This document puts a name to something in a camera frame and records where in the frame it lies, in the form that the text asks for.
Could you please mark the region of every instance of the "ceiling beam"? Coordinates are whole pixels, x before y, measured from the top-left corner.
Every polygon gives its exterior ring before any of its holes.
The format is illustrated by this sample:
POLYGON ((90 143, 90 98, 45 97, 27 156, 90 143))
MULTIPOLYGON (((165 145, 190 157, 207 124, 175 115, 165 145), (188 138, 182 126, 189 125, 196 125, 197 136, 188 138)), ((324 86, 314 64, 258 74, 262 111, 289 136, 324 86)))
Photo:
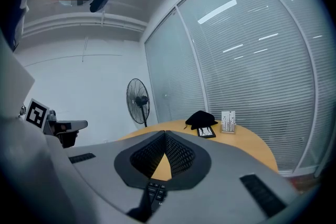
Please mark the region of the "ceiling beam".
POLYGON ((103 25, 129 29, 142 33, 144 32, 147 23, 115 14, 90 12, 67 13, 44 17, 42 19, 37 19, 32 22, 25 23, 23 38, 51 29, 80 25, 103 25))

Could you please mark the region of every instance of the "black mesh grille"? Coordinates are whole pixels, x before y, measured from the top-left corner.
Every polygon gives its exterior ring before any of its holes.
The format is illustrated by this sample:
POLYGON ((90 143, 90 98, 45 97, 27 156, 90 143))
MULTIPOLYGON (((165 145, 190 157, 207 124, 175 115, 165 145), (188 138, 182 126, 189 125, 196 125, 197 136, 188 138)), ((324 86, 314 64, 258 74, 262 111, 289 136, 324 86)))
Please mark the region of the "black mesh grille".
POLYGON ((164 134, 131 155, 131 164, 146 177, 152 177, 165 152, 164 134))
POLYGON ((243 176, 240 181, 268 217, 276 215, 286 207, 256 175, 243 176))
POLYGON ((186 147, 174 138, 166 135, 166 151, 165 151, 172 177, 188 170, 195 158, 195 154, 192 149, 186 147))
POLYGON ((82 154, 82 155, 78 155, 74 157, 69 157, 69 160, 71 161, 71 163, 78 163, 78 162, 86 161, 87 159, 92 159, 94 157, 95 157, 94 154, 86 153, 86 154, 82 154))

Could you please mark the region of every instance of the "window blinds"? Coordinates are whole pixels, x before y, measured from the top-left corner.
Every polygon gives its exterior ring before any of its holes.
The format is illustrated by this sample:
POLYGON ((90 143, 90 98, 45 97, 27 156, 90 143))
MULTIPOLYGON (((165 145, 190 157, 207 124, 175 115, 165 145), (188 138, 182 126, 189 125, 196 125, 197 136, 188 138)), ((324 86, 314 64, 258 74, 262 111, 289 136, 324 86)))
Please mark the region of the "window blinds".
POLYGON ((236 111, 236 123, 271 148, 291 172, 314 109, 312 67, 297 25, 278 0, 185 0, 179 5, 201 68, 209 112, 236 111))
POLYGON ((332 23, 321 0, 283 0, 300 24, 316 67, 318 102, 312 140, 300 167, 319 164, 329 144, 336 106, 336 55, 332 23))
POLYGON ((205 110, 191 46, 176 11, 145 43, 159 122, 188 119, 205 110))

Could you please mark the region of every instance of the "small box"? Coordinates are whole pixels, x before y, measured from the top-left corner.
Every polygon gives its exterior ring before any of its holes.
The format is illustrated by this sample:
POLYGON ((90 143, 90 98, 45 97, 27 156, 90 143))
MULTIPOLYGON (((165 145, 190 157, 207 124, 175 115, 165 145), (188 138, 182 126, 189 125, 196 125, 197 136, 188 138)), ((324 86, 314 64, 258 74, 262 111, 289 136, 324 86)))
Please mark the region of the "small box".
POLYGON ((222 133, 234 134, 236 129, 236 111, 222 111, 222 133))

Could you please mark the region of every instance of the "wooden table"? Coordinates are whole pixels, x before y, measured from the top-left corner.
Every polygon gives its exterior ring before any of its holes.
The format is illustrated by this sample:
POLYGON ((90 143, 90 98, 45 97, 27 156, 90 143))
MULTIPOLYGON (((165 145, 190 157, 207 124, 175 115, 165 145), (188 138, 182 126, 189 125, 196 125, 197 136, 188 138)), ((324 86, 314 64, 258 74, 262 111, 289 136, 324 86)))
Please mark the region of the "wooden table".
MULTIPOLYGON (((272 170, 278 172, 277 162, 273 156, 272 151, 258 135, 256 135, 249 129, 246 129, 239 125, 236 125, 235 134, 221 133, 221 127, 220 127, 221 123, 220 121, 217 122, 218 124, 211 126, 211 128, 214 130, 216 134, 216 137, 207 139, 240 148, 241 150, 245 151, 252 157, 256 158, 257 160, 259 160, 260 162, 271 168, 272 170)), ((122 137, 120 140, 138 136, 148 132, 161 131, 161 130, 170 130, 197 135, 197 130, 191 130, 190 125, 188 125, 186 129, 184 128, 185 128, 185 120, 169 121, 140 129, 138 131, 135 131, 122 137)), ((159 180, 169 180, 172 178, 170 165, 166 155, 163 156, 152 178, 159 180)))

